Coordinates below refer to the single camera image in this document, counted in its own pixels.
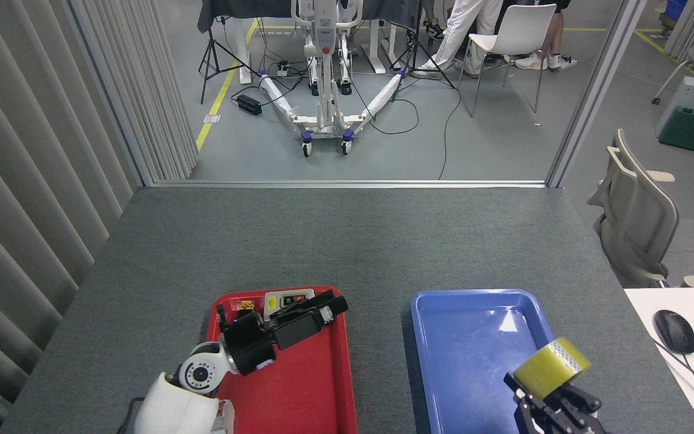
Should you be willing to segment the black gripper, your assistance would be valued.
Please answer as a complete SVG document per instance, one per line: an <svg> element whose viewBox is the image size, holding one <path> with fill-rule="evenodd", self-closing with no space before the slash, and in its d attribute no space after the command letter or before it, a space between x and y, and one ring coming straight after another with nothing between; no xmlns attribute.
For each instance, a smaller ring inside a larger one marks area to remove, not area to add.
<svg viewBox="0 0 694 434"><path fill-rule="evenodd" d="M517 404L513 419L519 433L607 433L597 418L545 415L545 402L529 393L513 373L506 373L503 381L512 390ZM576 409L594 415L601 407L600 398L575 385L560 386L554 391L554 398L564 412Z"/></svg>
<svg viewBox="0 0 694 434"><path fill-rule="evenodd" d="M224 348L243 376L276 360L274 343L280 350L316 335L340 314L349 310L346 299L329 290L312 298L289 297L291 302L262 321L258 312L239 316L233 322L219 313Z"/></svg>

